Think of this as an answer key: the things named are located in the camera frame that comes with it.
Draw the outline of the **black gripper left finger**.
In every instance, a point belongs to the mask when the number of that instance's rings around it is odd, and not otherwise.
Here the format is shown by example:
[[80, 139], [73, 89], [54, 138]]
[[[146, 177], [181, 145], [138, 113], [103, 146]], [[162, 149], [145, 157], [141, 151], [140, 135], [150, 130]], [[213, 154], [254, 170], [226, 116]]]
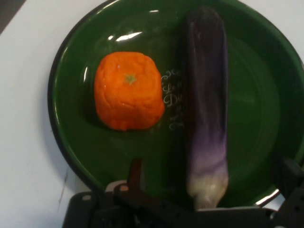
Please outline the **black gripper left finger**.
[[79, 193], [68, 206], [65, 228], [207, 228], [202, 214], [191, 213], [145, 193], [144, 165], [134, 159], [128, 180], [114, 191]]

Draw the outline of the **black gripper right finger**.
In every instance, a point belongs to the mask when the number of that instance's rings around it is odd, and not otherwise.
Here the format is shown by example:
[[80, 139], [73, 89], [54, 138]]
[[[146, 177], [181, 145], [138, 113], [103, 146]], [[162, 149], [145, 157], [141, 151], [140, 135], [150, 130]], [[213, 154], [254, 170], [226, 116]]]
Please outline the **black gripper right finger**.
[[274, 184], [284, 202], [271, 219], [271, 228], [302, 228], [304, 226], [304, 170], [287, 157], [274, 164]]

